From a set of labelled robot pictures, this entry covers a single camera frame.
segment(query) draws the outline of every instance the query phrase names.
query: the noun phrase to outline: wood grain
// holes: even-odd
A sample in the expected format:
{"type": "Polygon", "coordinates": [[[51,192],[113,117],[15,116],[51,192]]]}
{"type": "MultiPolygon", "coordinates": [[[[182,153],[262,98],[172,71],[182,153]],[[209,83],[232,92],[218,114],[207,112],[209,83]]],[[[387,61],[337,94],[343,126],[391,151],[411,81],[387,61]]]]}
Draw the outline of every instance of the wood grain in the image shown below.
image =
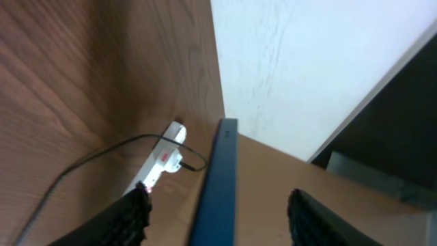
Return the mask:
{"type": "Polygon", "coordinates": [[[308,165],[248,137],[238,145],[238,245],[292,244],[287,206],[302,189],[381,245],[429,245],[430,212],[308,165]]]}
{"type": "MultiPolygon", "coordinates": [[[[209,1],[5,0],[0,26],[1,245],[84,154],[179,120],[186,144],[209,155],[224,116],[209,1]]],[[[154,143],[134,143],[67,177],[25,245],[45,245],[117,199],[154,143]]],[[[156,230],[174,228],[199,175],[162,177],[156,230]]]]}

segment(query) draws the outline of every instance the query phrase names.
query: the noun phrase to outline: power cord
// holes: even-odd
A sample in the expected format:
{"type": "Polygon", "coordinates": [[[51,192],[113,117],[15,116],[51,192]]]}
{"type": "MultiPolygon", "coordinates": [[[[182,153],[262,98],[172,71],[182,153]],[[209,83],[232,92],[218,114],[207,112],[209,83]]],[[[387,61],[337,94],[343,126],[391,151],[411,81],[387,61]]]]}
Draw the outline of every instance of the power cord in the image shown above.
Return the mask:
{"type": "Polygon", "coordinates": [[[121,141],[105,150],[102,150],[96,154],[91,155],[90,157],[87,157],[86,159],[82,160],[82,161],[75,161],[73,162],[69,167],[67,167],[65,170],[62,171],[62,173],[60,173],[60,175],[58,175],[58,177],[56,177],[56,179],[52,182],[52,184],[50,185],[50,187],[46,190],[46,192],[44,193],[44,195],[42,196],[40,202],[38,203],[38,205],[36,206],[35,210],[33,211],[32,215],[30,216],[30,218],[27,220],[25,226],[21,229],[20,234],[17,236],[16,240],[14,241],[13,246],[19,246],[22,241],[25,239],[27,233],[29,232],[30,228],[32,227],[32,225],[35,223],[36,219],[38,218],[38,216],[40,215],[42,209],[44,208],[44,205],[47,203],[47,200],[49,199],[49,197],[51,196],[51,194],[53,193],[53,191],[56,189],[56,187],[58,186],[58,184],[71,172],[73,172],[74,170],[76,170],[77,168],[83,166],[86,163],[89,163],[90,161],[93,161],[94,159],[97,159],[101,156],[104,156],[126,144],[132,143],[136,140],[139,139],[143,139],[143,138],[147,138],[147,137],[154,137],[157,139],[162,139],[165,141],[168,141],[172,144],[175,144],[179,147],[182,147],[186,150],[188,150],[189,152],[192,152],[194,154],[196,154],[203,162],[203,166],[200,168],[194,168],[186,163],[183,163],[182,161],[180,162],[180,165],[188,170],[191,170],[193,172],[200,172],[203,169],[205,169],[208,166],[208,161],[206,160],[205,157],[203,157],[200,153],[194,151],[192,148],[185,146],[182,143],[178,143],[172,139],[163,137],[162,135],[158,135],[158,134],[142,134],[142,135],[138,135],[136,137],[131,137],[129,139],[126,139],[124,141],[121,141]]]}

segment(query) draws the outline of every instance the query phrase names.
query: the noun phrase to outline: power strip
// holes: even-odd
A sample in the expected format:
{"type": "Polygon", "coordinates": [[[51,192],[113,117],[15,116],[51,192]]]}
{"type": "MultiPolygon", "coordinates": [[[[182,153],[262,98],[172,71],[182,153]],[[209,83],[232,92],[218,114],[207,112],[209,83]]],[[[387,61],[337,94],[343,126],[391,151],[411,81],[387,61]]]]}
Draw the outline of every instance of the power strip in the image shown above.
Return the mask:
{"type": "MultiPolygon", "coordinates": [[[[182,124],[172,122],[163,137],[182,144],[186,139],[186,128],[182,124]]],[[[141,181],[145,185],[147,192],[151,193],[162,172],[177,172],[180,169],[179,162],[181,160],[182,155],[179,153],[177,145],[162,139],[159,140],[123,195],[135,189],[138,181],[141,181]]]]}

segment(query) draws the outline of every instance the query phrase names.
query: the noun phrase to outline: white wall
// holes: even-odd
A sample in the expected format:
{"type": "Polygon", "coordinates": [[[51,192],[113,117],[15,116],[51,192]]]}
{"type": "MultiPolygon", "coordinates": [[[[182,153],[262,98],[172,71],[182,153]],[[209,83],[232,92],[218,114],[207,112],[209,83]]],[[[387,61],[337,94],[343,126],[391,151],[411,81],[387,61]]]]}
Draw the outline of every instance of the white wall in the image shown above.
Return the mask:
{"type": "Polygon", "coordinates": [[[225,113],[307,161],[437,19],[436,0],[212,0],[225,113]]]}

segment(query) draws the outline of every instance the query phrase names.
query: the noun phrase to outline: wooden desk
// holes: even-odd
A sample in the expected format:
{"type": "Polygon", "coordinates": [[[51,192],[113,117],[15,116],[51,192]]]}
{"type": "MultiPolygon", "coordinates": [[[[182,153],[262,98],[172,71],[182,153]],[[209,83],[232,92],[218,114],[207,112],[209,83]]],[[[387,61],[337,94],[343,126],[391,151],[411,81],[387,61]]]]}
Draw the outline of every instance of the wooden desk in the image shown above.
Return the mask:
{"type": "MultiPolygon", "coordinates": [[[[176,119],[187,127],[186,144],[209,155],[224,116],[209,1],[6,0],[0,25],[1,245],[84,154],[162,133],[176,119]]],[[[45,245],[119,198],[154,143],[134,143],[68,176],[24,245],[45,245]]],[[[146,245],[185,237],[200,184],[201,174],[186,170],[162,177],[146,245]],[[169,231],[175,236],[163,238],[169,231]]]]}

